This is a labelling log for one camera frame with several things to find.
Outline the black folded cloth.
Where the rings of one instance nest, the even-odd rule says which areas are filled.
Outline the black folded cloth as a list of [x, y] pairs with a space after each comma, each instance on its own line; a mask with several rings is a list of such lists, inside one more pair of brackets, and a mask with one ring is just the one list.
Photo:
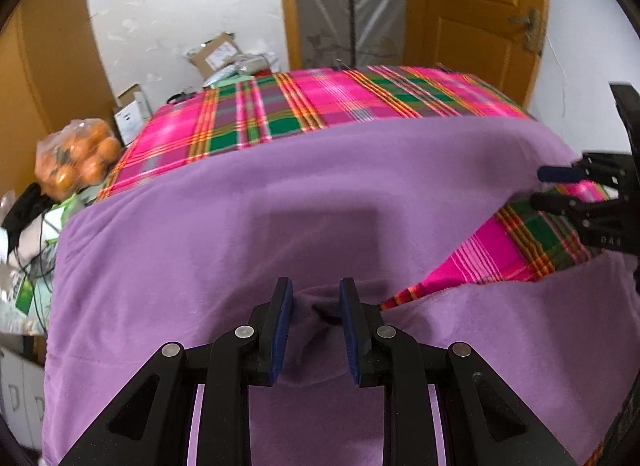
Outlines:
[[54, 200], [42, 191], [37, 182], [26, 187], [1, 223], [2, 229], [8, 234], [9, 251], [18, 246], [20, 235], [29, 224], [53, 205]]

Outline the wooden wardrobe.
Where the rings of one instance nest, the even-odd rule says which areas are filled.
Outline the wooden wardrobe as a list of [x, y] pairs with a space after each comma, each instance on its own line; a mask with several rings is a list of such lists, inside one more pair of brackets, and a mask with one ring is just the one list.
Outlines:
[[1, 0], [1, 189], [35, 180], [36, 145], [73, 119], [115, 121], [87, 0]]

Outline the purple knit sweater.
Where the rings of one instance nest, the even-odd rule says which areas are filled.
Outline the purple knit sweater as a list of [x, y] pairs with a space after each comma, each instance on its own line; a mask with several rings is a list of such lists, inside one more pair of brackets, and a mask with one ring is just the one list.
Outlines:
[[[352, 278], [380, 303], [418, 284], [542, 166], [575, 153], [538, 122], [386, 119], [171, 170], [75, 215], [56, 252], [42, 455], [58, 464], [168, 341], [245, 323], [281, 276], [295, 303], [277, 383], [250, 395], [257, 465], [377, 465], [383, 396], [350, 377], [336, 311]], [[634, 259], [605, 252], [536, 283], [465, 285], [390, 310], [427, 343], [468, 343], [577, 463], [639, 368]]]

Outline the pink plaid bed cover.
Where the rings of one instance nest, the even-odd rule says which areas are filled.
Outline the pink plaid bed cover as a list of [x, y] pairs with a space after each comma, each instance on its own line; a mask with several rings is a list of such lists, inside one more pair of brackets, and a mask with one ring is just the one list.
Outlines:
[[[295, 135], [386, 119], [534, 121], [473, 77], [407, 67], [277, 74], [235, 90], [208, 92], [192, 100], [190, 111], [198, 144], [184, 154], [184, 166]], [[154, 178], [184, 166], [165, 163], [162, 173]], [[111, 197], [143, 185], [134, 183], [133, 175], [129, 167], [123, 167]], [[534, 212], [518, 195], [421, 282], [380, 304], [388, 313], [465, 285], [536, 283], [598, 256], [578, 241], [566, 221]]]

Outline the grey drawer cabinet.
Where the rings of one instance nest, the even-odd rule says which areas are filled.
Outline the grey drawer cabinet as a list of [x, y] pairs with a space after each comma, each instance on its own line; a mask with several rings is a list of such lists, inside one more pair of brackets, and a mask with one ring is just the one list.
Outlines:
[[44, 371], [35, 363], [1, 348], [1, 415], [24, 448], [42, 450]]

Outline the bag of oranges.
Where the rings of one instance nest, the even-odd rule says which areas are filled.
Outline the bag of oranges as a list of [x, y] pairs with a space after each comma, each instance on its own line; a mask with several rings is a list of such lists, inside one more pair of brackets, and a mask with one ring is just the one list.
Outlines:
[[102, 119], [72, 120], [36, 147], [35, 177], [56, 201], [101, 184], [124, 148]]

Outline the cardboard box with label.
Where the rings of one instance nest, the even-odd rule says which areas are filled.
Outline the cardboard box with label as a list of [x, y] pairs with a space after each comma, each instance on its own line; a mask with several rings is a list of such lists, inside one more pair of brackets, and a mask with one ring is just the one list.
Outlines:
[[186, 53], [186, 58], [206, 79], [229, 65], [241, 53], [233, 36], [224, 32]]

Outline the plastic covered doorway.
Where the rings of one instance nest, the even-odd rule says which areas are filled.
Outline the plastic covered doorway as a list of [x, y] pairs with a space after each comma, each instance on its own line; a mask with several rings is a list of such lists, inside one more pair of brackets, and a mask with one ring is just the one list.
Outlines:
[[296, 0], [305, 68], [397, 65], [406, 0]]

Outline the wooden door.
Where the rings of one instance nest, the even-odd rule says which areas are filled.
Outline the wooden door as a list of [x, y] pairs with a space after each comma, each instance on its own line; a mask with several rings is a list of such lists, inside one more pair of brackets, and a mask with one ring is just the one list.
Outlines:
[[526, 106], [549, 0], [406, 0], [406, 65], [474, 74]]

